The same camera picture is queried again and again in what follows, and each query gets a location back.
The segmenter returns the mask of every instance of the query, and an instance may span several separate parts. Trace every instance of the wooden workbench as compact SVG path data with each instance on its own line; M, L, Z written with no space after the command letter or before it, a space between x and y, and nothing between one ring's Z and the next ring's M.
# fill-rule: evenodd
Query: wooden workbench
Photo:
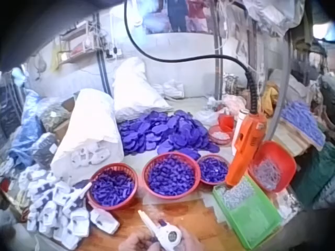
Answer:
M143 210L152 220L164 217L174 225L182 225L205 245L205 251L244 250L233 230L226 223L218 224L212 208L206 208L202 200L172 204L144 206L139 199L129 206L113 212L120 222L120 228L114 235L108 235L92 226L90 236L83 239L78 251L115 251L132 232L147 231L138 210Z

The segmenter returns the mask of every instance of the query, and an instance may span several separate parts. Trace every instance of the person's hand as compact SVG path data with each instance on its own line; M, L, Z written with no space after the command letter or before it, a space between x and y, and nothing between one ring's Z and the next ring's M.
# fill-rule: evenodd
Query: person's hand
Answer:
M152 243L151 237L144 232L132 233L119 245L119 251L160 251L159 242Z
M182 231L183 239L181 244L184 247L184 251L204 251L203 244L195 237L193 234L190 234L185 228L179 226L179 229Z

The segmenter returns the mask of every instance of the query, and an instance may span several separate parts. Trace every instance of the wall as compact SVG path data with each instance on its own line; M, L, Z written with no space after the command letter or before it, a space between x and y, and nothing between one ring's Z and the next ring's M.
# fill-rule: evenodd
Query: wall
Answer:
M113 83L113 72L124 59L131 56L139 56L146 63L147 77L149 83L162 84L170 79L182 82L185 88L186 97L207 96L214 93L215 85L215 60L200 60L178 64L167 64L152 61L142 56L130 43L126 36L123 20L119 17L114 18L114 30L117 35L117 46L122 49L123 57L116 61L106 61L106 71L110 86ZM100 23L102 33L106 34L107 40L110 38L109 10L100 12ZM214 54L214 39L211 35L200 33L164 33L146 36L138 36L141 31L133 30L133 36L139 41L140 46L150 55L164 59L179 59L190 56ZM235 56L237 40L233 37L222 40L224 54ZM263 39L258 38L258 62L262 62ZM49 69L52 59L51 42L41 50L41 55L48 64L48 69L42 74L41 80L34 81L36 70L32 60L28 64L28 71L31 74L31 86L34 90L44 96L68 97L72 93L91 87L103 90L101 77L97 65L95 53L75 64L66 64L60 70L52 72ZM273 48L273 55L270 57L270 66L281 68L280 49ZM239 57L246 63L247 59ZM235 63L224 61L224 71L239 76L239 84L246 86L246 78L243 70Z

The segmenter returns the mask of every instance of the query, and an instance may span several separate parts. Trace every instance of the red plastic basket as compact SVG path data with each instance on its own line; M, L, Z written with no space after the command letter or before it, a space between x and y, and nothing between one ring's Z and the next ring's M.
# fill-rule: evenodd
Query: red plastic basket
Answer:
M193 168L193 170L194 170L195 181L194 181L193 187L191 187L189 191L187 191L185 193L182 193L181 195L176 195L176 196L164 196L164 195L160 195L160 194L152 191L151 188L149 187L149 184L148 184L149 171L155 166L156 162L162 161L162 160L164 160L165 158L167 158L169 156L175 156L175 157L179 158L180 161L189 164L191 166L191 168ZM144 169L142 171L142 180L143 180L144 186L148 190L148 192L151 193L151 194L153 194L153 195L155 195L155 196L157 196L157 197L159 197L159 198L167 199L167 200L176 200L176 199L182 198L182 197L190 194L199 185L200 178L201 178L201 173L200 173L200 167L198 166L198 163L196 163L195 160L193 160L192 158L188 157L187 155L185 155L183 153L179 153L179 152L163 153L163 154L160 154L160 155L152 158L145 165L145 167L144 167Z
M218 138L213 136L213 134L215 132L224 132L224 133L228 134L229 139L227 139L227 140L218 139ZM232 141L232 136L233 136L232 132L233 132L232 128L229 128L225 125L222 125L221 127L219 125L214 125L214 126L212 126L208 129L208 135L209 135L210 140L212 140L214 143L219 144L219 145L229 144Z
M281 173L281 179L277 184L277 187L272 191L264 188L253 174L253 169L267 158L271 159L277 165L278 170ZM295 174L296 168L297 166L293 157L283 147L273 141L264 141L250 163L248 173L264 191L280 192L289 185Z
M205 159L207 159L207 158L209 158L209 157L211 157L211 158L216 158L217 160L226 163L226 164L227 164L227 167L229 166L229 162L228 162L225 158L223 158L223 157L221 157L220 155L217 155L217 154L208 154L208 155L202 156L202 157L201 157L200 159L198 159L198 161L197 161L198 165L199 165L199 163L200 163L201 161L204 161ZM205 183L205 184L207 184L207 185L211 185L211 186L216 186L216 185L221 184L221 183L224 182L224 180L223 180L223 181L220 181L220 182L208 182L208 181L205 181L205 180L203 180L203 179L201 179L201 178L200 178L200 181L201 181L202 183Z
M87 198L89 203L96 207L96 208L100 208L103 209L105 211L111 211L111 210L115 210L118 208L121 208L123 206L125 206L126 204L128 204L132 198L134 197L137 188L138 188L138 178L137 178L137 174L136 172L128 165L124 164L124 163L113 163L113 164L109 164L107 166L104 166L102 168L100 168L92 177L91 177L91 182L94 183L94 181L97 180L97 178L99 177L100 174L102 174L103 172L107 171L107 170L113 170L113 171L123 171L126 174L128 174L132 180L134 181L134 189L132 190L131 194L129 195L129 197L124 200L123 202L121 202L120 204L117 204L115 206L110 206L110 207L104 207L102 205L100 205L92 196L91 194L91 190L88 191L87 193Z

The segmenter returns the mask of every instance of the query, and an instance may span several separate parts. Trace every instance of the white container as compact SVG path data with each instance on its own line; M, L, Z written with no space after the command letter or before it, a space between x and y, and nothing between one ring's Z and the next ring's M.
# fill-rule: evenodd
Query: white container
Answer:
M236 154L235 142L236 142L237 136L239 135L241 125L242 125L242 121L245 119L245 117L248 114L249 114L249 110L247 110L247 109L241 109L240 112L239 112L236 127L235 127L234 136L232 137L232 142L231 142L231 150L232 150L233 156L235 156L235 154Z

